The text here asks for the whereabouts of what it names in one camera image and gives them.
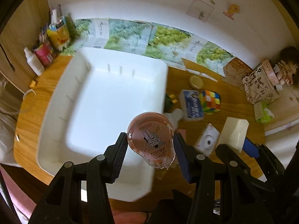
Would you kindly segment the white block eraser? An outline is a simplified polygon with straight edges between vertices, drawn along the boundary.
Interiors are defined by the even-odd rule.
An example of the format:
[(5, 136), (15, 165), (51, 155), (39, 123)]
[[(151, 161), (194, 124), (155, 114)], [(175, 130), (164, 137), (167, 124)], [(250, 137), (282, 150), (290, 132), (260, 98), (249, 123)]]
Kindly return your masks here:
[(219, 136), (217, 146), (225, 144), (234, 152), (241, 153), (248, 127), (249, 122), (246, 119), (227, 117)]

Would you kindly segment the pink correction tape dispenser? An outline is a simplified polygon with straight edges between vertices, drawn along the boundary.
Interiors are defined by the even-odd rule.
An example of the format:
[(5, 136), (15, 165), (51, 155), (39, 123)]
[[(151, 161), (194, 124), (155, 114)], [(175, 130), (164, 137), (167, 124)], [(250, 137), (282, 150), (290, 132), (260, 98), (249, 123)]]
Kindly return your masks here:
[(130, 148), (148, 165), (159, 169), (168, 169), (175, 159), (173, 136), (171, 122), (156, 112), (137, 115), (127, 129)]

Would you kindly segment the clear sticker box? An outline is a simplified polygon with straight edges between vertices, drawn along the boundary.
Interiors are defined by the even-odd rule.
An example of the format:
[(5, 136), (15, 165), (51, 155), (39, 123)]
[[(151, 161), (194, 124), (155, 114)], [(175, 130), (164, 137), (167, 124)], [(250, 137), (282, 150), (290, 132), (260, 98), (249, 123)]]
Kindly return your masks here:
[(164, 176), (170, 171), (172, 171), (173, 169), (175, 169), (176, 167), (177, 165), (170, 166), (170, 168), (157, 169), (155, 171), (155, 178), (158, 180), (163, 180)]

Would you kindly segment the pink hair roller clip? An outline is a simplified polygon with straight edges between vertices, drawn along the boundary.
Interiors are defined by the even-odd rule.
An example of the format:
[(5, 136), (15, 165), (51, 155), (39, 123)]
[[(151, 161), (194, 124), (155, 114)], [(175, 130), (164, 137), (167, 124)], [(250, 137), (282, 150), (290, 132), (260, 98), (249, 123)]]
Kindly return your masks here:
[(182, 135), (182, 137), (184, 138), (184, 140), (186, 139), (186, 130), (178, 128), (175, 133), (180, 133)]

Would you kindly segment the green tissue pack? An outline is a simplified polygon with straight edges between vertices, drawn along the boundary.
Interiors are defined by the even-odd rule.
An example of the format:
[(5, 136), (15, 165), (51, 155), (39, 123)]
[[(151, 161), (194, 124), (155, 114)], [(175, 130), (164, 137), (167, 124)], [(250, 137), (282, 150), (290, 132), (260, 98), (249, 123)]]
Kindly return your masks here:
[(261, 124), (269, 123), (274, 118), (274, 114), (263, 101), (255, 103), (253, 110), (256, 122)]

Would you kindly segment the blue dental floss box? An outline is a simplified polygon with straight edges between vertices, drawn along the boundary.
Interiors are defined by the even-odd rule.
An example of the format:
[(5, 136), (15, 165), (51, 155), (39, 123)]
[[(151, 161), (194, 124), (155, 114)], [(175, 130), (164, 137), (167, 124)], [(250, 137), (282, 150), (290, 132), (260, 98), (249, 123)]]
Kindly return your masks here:
[(182, 90), (179, 101), (186, 121), (199, 121), (204, 118), (198, 91)]

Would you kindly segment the green perfume bottle gold cap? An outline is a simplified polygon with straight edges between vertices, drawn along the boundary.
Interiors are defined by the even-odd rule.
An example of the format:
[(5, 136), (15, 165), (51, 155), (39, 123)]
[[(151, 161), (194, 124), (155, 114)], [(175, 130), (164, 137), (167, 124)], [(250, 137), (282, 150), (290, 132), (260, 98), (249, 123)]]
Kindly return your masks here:
[(176, 105), (178, 103), (178, 100), (175, 95), (173, 94), (165, 94), (165, 100), (164, 100), (164, 112), (170, 113), (176, 108)]

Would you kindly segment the colourful Rubik's cube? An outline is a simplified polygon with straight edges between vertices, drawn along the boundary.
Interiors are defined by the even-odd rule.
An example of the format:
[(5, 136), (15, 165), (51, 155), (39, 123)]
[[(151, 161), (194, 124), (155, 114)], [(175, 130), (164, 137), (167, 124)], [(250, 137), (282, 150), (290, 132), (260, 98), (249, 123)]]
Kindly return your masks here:
[(221, 110), (221, 97), (218, 93), (204, 90), (199, 97), (204, 113), (213, 114)]

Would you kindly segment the white plastic organizer tray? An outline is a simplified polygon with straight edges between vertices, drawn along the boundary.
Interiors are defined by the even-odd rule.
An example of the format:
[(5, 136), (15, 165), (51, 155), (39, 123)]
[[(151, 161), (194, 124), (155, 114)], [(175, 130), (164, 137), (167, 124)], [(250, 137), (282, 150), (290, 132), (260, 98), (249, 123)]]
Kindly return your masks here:
[(55, 175), (71, 161), (103, 154), (144, 112), (162, 113), (168, 67), (154, 58), (82, 48), (63, 72), (46, 110), (36, 160)]

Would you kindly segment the brown haired plush doll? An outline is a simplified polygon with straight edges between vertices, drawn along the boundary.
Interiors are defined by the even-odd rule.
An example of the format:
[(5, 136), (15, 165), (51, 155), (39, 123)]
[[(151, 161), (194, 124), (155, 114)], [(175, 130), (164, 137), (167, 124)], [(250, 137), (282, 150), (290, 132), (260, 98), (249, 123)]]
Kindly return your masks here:
[(279, 55), (278, 68), (276, 74), (280, 85), (298, 85), (298, 60), (299, 52), (293, 46), (284, 48)]

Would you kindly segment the pink round box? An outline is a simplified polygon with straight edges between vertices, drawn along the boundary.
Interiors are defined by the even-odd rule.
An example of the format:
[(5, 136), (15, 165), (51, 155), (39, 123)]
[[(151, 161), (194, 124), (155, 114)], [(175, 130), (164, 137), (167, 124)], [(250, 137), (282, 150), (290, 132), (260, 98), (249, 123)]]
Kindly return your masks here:
[(276, 86), (277, 84), (279, 84), (279, 80), (273, 70), (271, 61), (269, 59), (265, 59), (261, 64), (264, 69), (265, 75), (272, 84), (272, 86)]

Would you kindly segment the green grape poster strip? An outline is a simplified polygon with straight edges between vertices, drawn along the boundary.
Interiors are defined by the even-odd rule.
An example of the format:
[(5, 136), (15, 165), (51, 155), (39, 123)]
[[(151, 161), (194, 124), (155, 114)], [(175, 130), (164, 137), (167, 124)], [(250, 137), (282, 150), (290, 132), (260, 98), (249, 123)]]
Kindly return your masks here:
[(173, 67), (183, 60), (224, 75), (234, 55), (220, 46), (179, 28), (142, 21), (110, 18), (66, 19), (73, 42), (63, 50), (74, 55), (79, 49), (99, 48), (160, 59)]

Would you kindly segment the white spray bottle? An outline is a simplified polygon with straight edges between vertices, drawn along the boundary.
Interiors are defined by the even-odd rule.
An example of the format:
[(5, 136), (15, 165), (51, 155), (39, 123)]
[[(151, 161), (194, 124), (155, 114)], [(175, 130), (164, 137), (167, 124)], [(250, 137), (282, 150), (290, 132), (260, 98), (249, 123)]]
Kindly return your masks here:
[(31, 67), (37, 76), (41, 76), (45, 71), (45, 67), (42, 65), (35, 53), (29, 50), (27, 47), (24, 48), (27, 64)]

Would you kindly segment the red can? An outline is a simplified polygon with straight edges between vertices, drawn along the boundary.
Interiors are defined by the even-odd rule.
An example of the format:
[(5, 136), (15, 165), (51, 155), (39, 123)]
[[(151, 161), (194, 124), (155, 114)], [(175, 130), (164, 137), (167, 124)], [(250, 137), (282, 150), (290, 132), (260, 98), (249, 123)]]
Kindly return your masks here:
[(33, 52), (36, 54), (44, 67), (50, 66), (56, 58), (56, 54), (52, 48), (52, 45), (48, 41), (34, 48)]

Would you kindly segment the yellow duck wall clip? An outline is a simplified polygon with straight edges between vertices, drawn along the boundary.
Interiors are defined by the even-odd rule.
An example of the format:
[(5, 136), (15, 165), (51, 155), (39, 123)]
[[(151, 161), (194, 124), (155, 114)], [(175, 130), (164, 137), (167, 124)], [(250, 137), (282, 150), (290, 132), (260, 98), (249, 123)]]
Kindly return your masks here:
[(240, 8), (239, 8), (238, 5), (235, 5), (235, 4), (231, 4), (231, 5), (229, 6), (228, 10), (223, 12), (223, 14), (224, 14), (226, 17), (230, 18), (231, 20), (235, 20), (235, 19), (234, 19), (234, 15), (235, 15), (236, 13), (240, 13)]

